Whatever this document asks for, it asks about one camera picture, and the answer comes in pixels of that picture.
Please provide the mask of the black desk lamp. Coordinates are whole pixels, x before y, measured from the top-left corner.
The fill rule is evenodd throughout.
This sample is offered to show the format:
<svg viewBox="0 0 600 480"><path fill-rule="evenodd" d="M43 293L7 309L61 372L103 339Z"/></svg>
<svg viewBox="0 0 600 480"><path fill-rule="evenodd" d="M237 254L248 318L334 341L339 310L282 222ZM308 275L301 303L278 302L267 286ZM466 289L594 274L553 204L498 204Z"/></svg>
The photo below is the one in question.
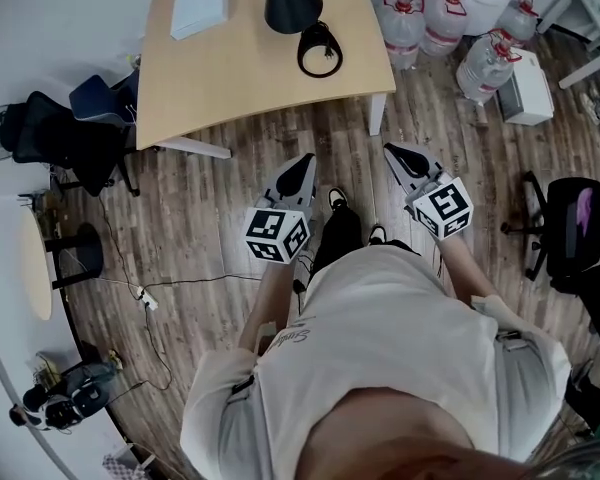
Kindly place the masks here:
<svg viewBox="0 0 600 480"><path fill-rule="evenodd" d="M314 79L328 78L337 73L344 60L341 47L328 25L320 17L323 0L265 0L264 19L268 27L283 35L299 34L296 60L299 69ZM317 47L324 48L328 59L336 57L335 66L324 73L309 71L305 55Z"/></svg>

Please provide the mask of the white box-shaped appliance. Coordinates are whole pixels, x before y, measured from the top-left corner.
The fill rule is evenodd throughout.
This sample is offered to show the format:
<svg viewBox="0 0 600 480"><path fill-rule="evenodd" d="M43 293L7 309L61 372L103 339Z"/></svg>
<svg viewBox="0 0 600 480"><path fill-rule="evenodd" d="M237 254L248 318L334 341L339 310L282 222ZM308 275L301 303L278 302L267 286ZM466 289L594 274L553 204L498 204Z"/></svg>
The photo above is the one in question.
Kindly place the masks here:
<svg viewBox="0 0 600 480"><path fill-rule="evenodd" d="M502 117L507 124L536 126L554 116L554 104L544 70L535 53L519 48L509 80L497 91Z"/></svg>

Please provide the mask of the purple cloth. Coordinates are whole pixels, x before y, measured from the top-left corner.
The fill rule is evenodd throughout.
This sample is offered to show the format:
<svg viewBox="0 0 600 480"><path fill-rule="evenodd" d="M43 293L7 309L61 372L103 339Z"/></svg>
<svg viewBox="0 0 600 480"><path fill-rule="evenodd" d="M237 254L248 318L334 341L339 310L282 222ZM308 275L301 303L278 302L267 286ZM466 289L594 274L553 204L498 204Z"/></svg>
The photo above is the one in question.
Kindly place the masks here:
<svg viewBox="0 0 600 480"><path fill-rule="evenodd" d="M576 225L581 230L582 236L587 234L591 213L594 190L591 187L580 191L576 202Z"/></svg>

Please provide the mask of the light wooden table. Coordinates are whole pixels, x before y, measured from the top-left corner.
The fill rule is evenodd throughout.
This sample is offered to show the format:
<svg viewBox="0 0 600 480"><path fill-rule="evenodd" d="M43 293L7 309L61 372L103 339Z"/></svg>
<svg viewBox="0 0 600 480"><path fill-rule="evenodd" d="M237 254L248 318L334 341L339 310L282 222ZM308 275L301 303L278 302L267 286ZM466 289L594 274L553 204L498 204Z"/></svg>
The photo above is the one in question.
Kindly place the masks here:
<svg viewBox="0 0 600 480"><path fill-rule="evenodd" d="M396 84L371 0L323 0L321 19L342 51L331 77L306 76L297 36L271 30L265 0L229 0L226 22L183 40L170 34L175 0L152 0L141 54L136 146L221 159L227 148L194 132L240 118L309 103L366 96L369 133L379 134Z"/></svg>

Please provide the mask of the person's right forearm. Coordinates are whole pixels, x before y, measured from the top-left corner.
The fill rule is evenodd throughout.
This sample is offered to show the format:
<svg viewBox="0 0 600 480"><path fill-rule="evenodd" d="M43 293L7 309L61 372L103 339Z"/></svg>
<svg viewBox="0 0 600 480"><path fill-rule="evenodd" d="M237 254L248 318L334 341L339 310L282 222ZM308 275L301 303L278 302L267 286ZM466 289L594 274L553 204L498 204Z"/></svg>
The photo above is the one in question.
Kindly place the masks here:
<svg viewBox="0 0 600 480"><path fill-rule="evenodd" d="M470 305L473 297L497 294L460 234L439 241L438 247L459 300Z"/></svg>

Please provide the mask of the checkered box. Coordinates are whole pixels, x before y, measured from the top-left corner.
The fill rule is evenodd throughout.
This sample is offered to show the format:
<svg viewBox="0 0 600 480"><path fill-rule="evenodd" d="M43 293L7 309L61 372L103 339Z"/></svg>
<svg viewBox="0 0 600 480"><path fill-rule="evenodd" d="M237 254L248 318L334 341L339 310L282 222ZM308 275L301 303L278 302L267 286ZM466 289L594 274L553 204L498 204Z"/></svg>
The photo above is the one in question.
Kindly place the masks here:
<svg viewBox="0 0 600 480"><path fill-rule="evenodd" d="M112 480L147 480L141 463L129 450L105 455L102 467Z"/></svg>

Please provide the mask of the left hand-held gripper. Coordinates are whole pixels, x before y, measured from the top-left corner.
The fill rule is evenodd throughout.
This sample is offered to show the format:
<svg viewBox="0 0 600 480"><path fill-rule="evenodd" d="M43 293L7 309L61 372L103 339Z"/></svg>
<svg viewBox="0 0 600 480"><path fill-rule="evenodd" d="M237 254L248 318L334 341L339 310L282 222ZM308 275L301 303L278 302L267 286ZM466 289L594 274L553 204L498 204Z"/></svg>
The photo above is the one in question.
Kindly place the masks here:
<svg viewBox="0 0 600 480"><path fill-rule="evenodd" d="M306 153L285 162L247 209L243 240L251 256L289 264L310 238L317 162Z"/></svg>

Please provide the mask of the group of large water bottles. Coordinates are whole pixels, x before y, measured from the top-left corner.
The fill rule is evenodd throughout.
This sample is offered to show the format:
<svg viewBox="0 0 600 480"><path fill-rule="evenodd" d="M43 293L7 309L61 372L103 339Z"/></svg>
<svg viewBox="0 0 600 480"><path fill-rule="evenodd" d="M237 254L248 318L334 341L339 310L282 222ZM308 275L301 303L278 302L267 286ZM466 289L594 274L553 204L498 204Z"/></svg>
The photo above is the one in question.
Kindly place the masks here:
<svg viewBox="0 0 600 480"><path fill-rule="evenodd" d="M411 68L419 54L446 57L468 35L468 16L461 0L371 0L391 64ZM463 95L482 105L512 75L520 59L512 52L529 41L538 14L534 0L511 0L488 32L471 36L475 42L456 71Z"/></svg>

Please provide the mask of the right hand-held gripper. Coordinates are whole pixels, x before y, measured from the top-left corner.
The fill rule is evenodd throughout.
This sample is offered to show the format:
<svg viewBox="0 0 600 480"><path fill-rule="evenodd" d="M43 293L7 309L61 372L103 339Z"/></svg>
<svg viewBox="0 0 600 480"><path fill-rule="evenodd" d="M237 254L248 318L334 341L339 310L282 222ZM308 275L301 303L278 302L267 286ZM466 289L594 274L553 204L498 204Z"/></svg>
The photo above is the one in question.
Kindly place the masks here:
<svg viewBox="0 0 600 480"><path fill-rule="evenodd" d="M426 148L406 142L383 146L385 160L405 192L405 209L437 240L467 228L474 205L459 177L452 177Z"/></svg>

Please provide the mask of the person's black trousers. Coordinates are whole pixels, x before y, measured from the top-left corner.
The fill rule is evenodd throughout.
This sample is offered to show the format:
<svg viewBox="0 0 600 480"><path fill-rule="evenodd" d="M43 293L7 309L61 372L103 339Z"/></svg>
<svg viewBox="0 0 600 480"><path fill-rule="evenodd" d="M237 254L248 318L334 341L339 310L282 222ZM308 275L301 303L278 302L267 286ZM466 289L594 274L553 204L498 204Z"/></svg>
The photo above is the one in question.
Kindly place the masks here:
<svg viewBox="0 0 600 480"><path fill-rule="evenodd" d="M339 200L324 225L311 275L363 247L359 216L343 200Z"/></svg>

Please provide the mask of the black mesh office chair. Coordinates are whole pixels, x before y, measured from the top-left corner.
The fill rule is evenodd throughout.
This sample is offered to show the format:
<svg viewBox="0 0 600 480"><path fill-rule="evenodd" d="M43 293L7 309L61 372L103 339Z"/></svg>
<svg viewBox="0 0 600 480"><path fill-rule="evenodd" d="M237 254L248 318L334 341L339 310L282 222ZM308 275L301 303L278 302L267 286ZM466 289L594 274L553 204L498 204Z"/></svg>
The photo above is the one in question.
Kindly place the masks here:
<svg viewBox="0 0 600 480"><path fill-rule="evenodd" d="M119 170L132 196L125 156L128 129L112 124L79 121L68 108L35 91L24 103L11 104L0 117L0 144L17 163L45 163L70 170L77 180L68 188L82 187L96 197L110 185Z"/></svg>

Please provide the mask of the person's white t-shirt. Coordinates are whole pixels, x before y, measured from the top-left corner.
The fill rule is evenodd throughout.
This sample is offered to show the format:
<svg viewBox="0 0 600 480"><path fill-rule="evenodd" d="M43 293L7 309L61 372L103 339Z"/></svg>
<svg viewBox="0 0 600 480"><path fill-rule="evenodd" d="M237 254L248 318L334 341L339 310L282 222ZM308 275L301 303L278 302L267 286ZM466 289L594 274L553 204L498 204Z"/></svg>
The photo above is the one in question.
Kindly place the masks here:
<svg viewBox="0 0 600 480"><path fill-rule="evenodd" d="M322 269L264 352L203 355L180 443L206 480L292 480L321 419L353 391L387 388L442 409L478 450L523 461L570 370L561 343L500 297L463 303L418 255L374 245Z"/></svg>

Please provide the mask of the black and white headset gear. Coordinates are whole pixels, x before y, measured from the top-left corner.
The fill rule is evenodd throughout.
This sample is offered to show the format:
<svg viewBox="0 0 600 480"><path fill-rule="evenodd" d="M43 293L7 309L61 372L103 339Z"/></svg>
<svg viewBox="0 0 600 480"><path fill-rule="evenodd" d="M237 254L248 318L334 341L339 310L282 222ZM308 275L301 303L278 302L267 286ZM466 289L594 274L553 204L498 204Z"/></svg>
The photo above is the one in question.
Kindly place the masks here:
<svg viewBox="0 0 600 480"><path fill-rule="evenodd" d="M9 418L17 427L68 430L108 404L110 384L122 369L118 359L80 364L50 388L35 384L11 407Z"/></svg>

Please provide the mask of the white flat box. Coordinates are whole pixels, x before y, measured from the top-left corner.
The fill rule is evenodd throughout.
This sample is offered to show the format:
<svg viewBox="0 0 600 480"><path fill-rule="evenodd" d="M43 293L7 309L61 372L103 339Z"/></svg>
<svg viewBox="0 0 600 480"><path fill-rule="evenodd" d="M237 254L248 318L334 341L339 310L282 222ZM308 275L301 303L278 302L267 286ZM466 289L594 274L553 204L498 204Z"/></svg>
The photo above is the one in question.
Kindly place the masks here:
<svg viewBox="0 0 600 480"><path fill-rule="evenodd" d="M229 18L229 0L174 0L171 37L183 40Z"/></svg>

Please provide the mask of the person's left forearm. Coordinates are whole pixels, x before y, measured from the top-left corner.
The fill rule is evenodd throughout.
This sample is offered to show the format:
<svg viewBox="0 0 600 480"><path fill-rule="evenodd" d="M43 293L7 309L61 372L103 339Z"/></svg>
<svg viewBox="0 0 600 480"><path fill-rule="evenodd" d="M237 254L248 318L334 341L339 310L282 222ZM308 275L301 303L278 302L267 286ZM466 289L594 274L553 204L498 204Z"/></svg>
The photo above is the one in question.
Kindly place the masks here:
<svg viewBox="0 0 600 480"><path fill-rule="evenodd" d="M237 342L239 348L262 355L289 318L296 261L269 263L253 308Z"/></svg>

